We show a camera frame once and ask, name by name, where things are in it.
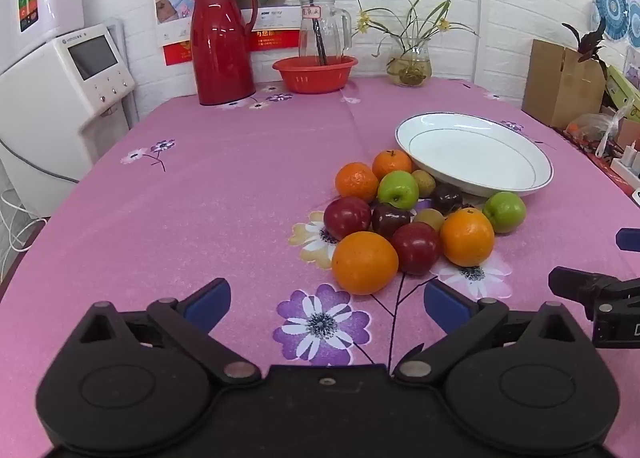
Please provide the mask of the large orange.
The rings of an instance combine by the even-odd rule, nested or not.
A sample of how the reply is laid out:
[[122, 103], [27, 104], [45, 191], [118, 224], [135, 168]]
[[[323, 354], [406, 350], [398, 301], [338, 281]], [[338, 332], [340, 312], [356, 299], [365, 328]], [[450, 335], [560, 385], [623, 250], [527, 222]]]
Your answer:
[[395, 278], [398, 268], [392, 244], [373, 232], [348, 235], [337, 244], [332, 256], [335, 280], [355, 296], [379, 292]]
[[445, 218], [439, 230], [442, 253], [454, 265], [480, 266], [494, 251], [495, 232], [488, 218], [475, 208], [463, 208]]

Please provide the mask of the red apple front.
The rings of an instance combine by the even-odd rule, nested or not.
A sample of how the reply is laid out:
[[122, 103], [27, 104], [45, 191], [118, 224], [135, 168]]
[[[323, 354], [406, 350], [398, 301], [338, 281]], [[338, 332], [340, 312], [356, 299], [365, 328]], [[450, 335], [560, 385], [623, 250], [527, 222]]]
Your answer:
[[401, 226], [390, 243], [398, 255], [399, 269], [413, 276], [427, 274], [442, 255], [439, 233], [422, 222]]

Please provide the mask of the brown kiwi front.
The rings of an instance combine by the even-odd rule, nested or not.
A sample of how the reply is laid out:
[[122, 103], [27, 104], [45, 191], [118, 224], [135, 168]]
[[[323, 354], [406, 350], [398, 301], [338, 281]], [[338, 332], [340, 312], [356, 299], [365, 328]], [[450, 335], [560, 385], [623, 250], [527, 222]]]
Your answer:
[[442, 224], [445, 222], [445, 217], [435, 209], [423, 209], [420, 210], [412, 219], [413, 223], [424, 223], [435, 231], [439, 232], [442, 228]]

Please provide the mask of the brown kiwi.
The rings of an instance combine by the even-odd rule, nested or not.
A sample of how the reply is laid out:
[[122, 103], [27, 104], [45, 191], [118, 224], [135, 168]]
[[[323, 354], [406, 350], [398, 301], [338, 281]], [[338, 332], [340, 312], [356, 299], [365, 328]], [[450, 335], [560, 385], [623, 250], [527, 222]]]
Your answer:
[[435, 209], [423, 209], [420, 210], [412, 219], [413, 223], [424, 223], [435, 231], [439, 232], [442, 228], [442, 224], [445, 222], [445, 217]]
[[430, 198], [437, 186], [437, 183], [431, 174], [424, 170], [414, 170], [411, 175], [418, 185], [419, 197], [421, 199]]

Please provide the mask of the large orange front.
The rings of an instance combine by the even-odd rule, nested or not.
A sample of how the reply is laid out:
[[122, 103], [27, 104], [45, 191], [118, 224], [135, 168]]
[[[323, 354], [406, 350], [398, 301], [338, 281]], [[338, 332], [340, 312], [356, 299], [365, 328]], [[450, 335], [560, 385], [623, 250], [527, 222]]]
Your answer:
[[398, 268], [392, 244], [373, 232], [348, 235], [337, 244], [332, 256], [335, 280], [355, 296], [379, 292], [395, 278]]

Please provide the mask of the green apple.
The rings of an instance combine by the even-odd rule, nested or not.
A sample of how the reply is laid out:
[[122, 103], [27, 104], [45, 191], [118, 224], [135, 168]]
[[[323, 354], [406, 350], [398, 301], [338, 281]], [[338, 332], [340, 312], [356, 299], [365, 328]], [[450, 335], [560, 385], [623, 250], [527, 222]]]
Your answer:
[[412, 174], [392, 171], [378, 185], [378, 202], [391, 204], [397, 209], [411, 210], [419, 200], [419, 187]]
[[512, 233], [526, 219], [526, 205], [513, 192], [497, 192], [484, 204], [483, 213], [496, 234]]

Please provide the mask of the dark red apple back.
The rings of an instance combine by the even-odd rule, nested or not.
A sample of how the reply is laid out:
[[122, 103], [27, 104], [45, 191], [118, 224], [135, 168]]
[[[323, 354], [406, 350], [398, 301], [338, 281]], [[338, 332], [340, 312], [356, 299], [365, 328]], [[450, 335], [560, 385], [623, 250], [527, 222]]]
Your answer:
[[431, 193], [432, 207], [442, 215], [448, 215], [462, 207], [463, 197], [457, 187], [449, 184], [438, 184]]

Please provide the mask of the dark red apple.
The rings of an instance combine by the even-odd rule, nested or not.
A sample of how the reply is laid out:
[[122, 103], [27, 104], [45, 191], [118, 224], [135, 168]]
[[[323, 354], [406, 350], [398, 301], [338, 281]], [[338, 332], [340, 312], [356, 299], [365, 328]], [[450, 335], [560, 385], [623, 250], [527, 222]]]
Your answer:
[[462, 207], [463, 197], [457, 187], [449, 184], [438, 184], [431, 193], [432, 207], [442, 215], [448, 215]]
[[380, 202], [371, 212], [371, 230], [387, 240], [393, 237], [402, 226], [411, 222], [411, 213], [398, 209], [391, 204]]

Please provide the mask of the brown kiwi back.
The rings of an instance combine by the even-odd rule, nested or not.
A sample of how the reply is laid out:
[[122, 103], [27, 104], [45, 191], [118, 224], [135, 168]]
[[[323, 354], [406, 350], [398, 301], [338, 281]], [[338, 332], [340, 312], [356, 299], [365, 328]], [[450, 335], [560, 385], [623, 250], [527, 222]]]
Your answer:
[[437, 186], [437, 183], [431, 174], [424, 170], [414, 170], [411, 175], [418, 185], [419, 197], [421, 199], [430, 198]]

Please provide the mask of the white power strip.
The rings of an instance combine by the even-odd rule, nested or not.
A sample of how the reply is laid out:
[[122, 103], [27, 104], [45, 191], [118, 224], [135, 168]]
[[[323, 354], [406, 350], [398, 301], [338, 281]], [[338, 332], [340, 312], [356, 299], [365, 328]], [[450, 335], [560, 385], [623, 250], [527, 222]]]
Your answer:
[[640, 206], [640, 154], [636, 143], [628, 145], [620, 158], [614, 158], [611, 163], [612, 171], [631, 189], [631, 200]]

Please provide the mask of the clear plastic bag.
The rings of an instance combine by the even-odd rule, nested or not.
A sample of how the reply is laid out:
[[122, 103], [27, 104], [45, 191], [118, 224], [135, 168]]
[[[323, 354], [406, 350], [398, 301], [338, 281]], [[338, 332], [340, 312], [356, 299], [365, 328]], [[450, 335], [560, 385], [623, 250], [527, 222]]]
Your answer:
[[618, 131], [618, 126], [634, 108], [634, 100], [630, 100], [614, 114], [583, 114], [565, 128], [564, 132], [578, 145], [596, 144], [594, 155], [602, 159], [605, 155], [608, 140]]

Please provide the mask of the brown cardboard box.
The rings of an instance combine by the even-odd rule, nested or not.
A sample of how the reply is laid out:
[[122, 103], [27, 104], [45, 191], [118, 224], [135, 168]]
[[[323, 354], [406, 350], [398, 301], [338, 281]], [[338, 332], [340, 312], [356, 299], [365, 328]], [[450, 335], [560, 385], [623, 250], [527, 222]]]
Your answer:
[[584, 114], [597, 114], [605, 76], [596, 60], [579, 59], [571, 48], [533, 40], [522, 111], [561, 130]]

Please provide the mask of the tangerine with stem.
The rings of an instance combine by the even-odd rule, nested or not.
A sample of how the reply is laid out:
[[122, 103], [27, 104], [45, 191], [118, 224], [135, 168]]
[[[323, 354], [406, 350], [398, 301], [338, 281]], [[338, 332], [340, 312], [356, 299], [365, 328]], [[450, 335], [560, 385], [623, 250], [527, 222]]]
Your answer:
[[371, 166], [372, 172], [382, 180], [385, 175], [394, 171], [413, 171], [413, 163], [410, 157], [400, 149], [385, 149], [379, 152]]

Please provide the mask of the dark purple leaf plant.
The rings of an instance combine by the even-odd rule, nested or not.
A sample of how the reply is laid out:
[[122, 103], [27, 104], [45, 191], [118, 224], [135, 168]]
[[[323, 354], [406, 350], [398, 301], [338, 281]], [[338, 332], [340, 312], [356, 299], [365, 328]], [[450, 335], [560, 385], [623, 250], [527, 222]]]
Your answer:
[[604, 17], [600, 19], [596, 30], [588, 32], [583, 36], [580, 36], [577, 29], [567, 22], [563, 22], [562, 26], [570, 30], [577, 41], [577, 53], [579, 55], [578, 62], [586, 62], [587, 60], [602, 62], [602, 59], [600, 59], [599, 56], [599, 51], [601, 49], [601, 42], [606, 28], [606, 19]]

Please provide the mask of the black stirring stick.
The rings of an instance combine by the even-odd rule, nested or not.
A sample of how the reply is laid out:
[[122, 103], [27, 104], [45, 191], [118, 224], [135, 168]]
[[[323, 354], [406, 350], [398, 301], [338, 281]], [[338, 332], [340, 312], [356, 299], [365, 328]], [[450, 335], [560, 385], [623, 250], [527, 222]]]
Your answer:
[[314, 10], [314, 0], [309, 0], [309, 4], [310, 4], [309, 15], [312, 19], [312, 26], [314, 27], [314, 36], [316, 37], [319, 62], [321, 66], [326, 66], [328, 64], [328, 62], [326, 61], [326, 50], [324, 49], [324, 45], [323, 45], [318, 13]]

